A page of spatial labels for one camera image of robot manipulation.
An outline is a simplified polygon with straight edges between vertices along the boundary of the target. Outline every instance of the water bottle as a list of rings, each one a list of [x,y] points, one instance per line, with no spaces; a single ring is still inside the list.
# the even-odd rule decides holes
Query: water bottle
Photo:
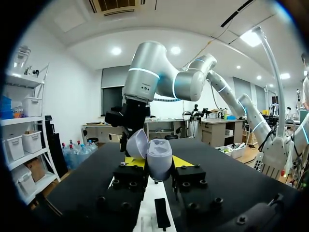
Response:
[[[98,149],[98,146],[95,144],[95,142],[92,142],[91,145],[93,146],[94,151],[96,151]]]
[[[78,153],[78,164],[80,165],[85,159],[89,157],[89,150],[85,148],[85,145],[81,145],[81,150]]]
[[[70,145],[73,145],[73,147],[77,147],[77,145],[72,142],[72,139],[70,139],[70,144],[68,145],[68,149],[70,149]]]
[[[78,151],[80,151],[81,150],[81,141],[77,141],[77,146],[76,146],[76,149],[78,150]]]
[[[92,142],[91,142],[91,140],[89,140],[88,144],[86,145],[86,147],[88,149],[90,149],[90,151],[91,151],[90,154],[92,154],[94,152],[94,150],[95,150],[95,148],[91,144],[92,144]]]
[[[78,151],[73,148],[72,144],[70,144],[69,158],[70,158],[71,169],[76,169],[78,167],[77,153],[78,153]]]
[[[71,163],[69,158],[69,149],[65,146],[64,143],[62,143],[62,154],[64,157],[64,161],[66,162],[67,168],[71,169]]]

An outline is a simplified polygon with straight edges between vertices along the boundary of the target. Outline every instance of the cabinet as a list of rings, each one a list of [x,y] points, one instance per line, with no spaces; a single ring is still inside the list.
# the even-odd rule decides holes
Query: cabinet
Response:
[[[212,147],[242,143],[242,120],[210,118],[198,126],[197,139]],[[225,135],[225,129],[233,130],[233,135]]]

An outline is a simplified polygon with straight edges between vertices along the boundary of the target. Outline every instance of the cardboard box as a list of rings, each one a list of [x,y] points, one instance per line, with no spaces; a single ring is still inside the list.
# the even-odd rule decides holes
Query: cardboard box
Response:
[[[34,182],[37,182],[45,176],[45,171],[43,169],[42,163],[38,158],[33,158],[29,160],[28,162],[26,162],[25,165],[30,169]]]
[[[27,131],[25,131],[25,134],[33,134],[33,133],[35,133],[35,132],[37,132],[36,130],[27,130]]]
[[[225,135],[232,136],[234,134],[233,130],[225,129]]]

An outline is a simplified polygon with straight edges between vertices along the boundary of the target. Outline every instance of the desk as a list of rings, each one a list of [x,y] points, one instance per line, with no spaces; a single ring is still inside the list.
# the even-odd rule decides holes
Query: desk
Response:
[[[176,134],[176,129],[182,127],[181,137],[185,137],[185,123],[188,120],[186,119],[160,119],[157,121],[151,121],[150,119],[145,120],[144,131],[147,134],[148,139],[154,138],[164,138],[168,134]],[[87,129],[88,138],[96,137],[99,139],[99,142],[108,143],[109,133],[113,134],[122,134],[121,127],[112,127],[110,124],[83,124],[82,125],[82,134],[83,130]]]
[[[173,154],[206,171],[208,188],[214,196],[224,199],[221,212],[214,217],[197,221],[192,232],[210,231],[245,212],[260,202],[269,202],[277,193],[283,195],[284,208],[288,210],[300,193],[253,168],[232,159],[196,139],[170,140]],[[102,217],[96,210],[96,198],[103,194],[113,177],[112,172],[123,161],[119,144],[108,143],[85,160],[77,170],[61,181],[47,199],[61,212],[85,207],[104,225],[104,231],[125,231],[121,218]],[[172,191],[171,178],[164,182],[167,198],[177,231],[184,231],[179,217],[179,206]]]
[[[144,131],[149,140],[154,138],[162,138],[168,134],[176,134],[176,130],[181,127],[180,137],[185,137],[185,123],[188,119],[160,119],[157,121],[145,120]]]
[[[197,139],[212,147],[224,146],[232,143],[242,143],[243,120],[224,120],[207,118],[198,126]],[[225,135],[225,129],[233,130],[233,135]]]

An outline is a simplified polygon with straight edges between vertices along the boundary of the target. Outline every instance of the yellow tape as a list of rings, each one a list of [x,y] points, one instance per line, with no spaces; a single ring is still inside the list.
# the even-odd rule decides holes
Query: yellow tape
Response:
[[[177,156],[173,156],[173,161],[174,161],[175,168],[179,168],[181,166],[187,166],[187,167],[194,166],[194,164],[184,161],[181,158],[178,158]]]
[[[126,166],[139,166],[144,169],[145,159],[134,159],[133,157],[125,157]]]

